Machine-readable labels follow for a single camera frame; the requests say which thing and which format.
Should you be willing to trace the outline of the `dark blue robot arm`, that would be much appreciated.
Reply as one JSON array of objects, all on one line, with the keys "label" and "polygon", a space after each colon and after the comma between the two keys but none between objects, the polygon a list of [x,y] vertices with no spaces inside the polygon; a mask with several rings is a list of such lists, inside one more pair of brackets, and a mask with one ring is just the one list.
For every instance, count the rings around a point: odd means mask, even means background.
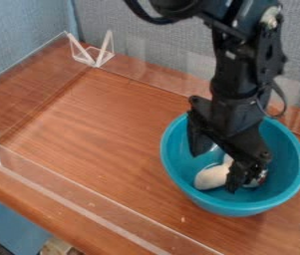
[{"label": "dark blue robot arm", "polygon": [[264,175],[272,153],[260,135],[271,95],[283,95],[276,77],[288,58],[283,52],[284,16],[279,0],[151,0],[152,16],[140,0],[124,0],[135,14],[156,25],[197,17],[212,30],[215,75],[212,98],[189,98],[189,151],[199,156],[218,144],[234,158],[226,189],[234,193]]}]

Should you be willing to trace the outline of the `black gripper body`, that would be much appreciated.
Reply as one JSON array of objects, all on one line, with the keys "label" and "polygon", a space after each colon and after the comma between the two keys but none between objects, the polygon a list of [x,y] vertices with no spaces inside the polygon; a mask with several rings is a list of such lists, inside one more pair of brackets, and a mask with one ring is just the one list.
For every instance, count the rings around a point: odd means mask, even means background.
[{"label": "black gripper body", "polygon": [[235,160],[260,166],[272,160],[272,152],[259,128],[271,98],[271,89],[258,90],[247,98],[215,94],[212,99],[191,96],[188,121],[197,124]]}]

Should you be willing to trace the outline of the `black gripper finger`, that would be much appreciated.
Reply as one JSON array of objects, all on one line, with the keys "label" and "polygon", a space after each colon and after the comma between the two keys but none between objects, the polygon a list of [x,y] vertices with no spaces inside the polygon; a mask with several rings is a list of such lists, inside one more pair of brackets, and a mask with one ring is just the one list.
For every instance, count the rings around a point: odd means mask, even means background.
[{"label": "black gripper finger", "polygon": [[188,144],[189,144],[189,151],[193,157],[203,155],[204,153],[210,152],[214,141],[208,137],[208,135],[202,130],[200,126],[193,122],[188,122],[187,126],[188,132]]},{"label": "black gripper finger", "polygon": [[258,164],[235,160],[226,178],[226,189],[235,193],[240,187],[255,188],[264,181],[264,168]]}]

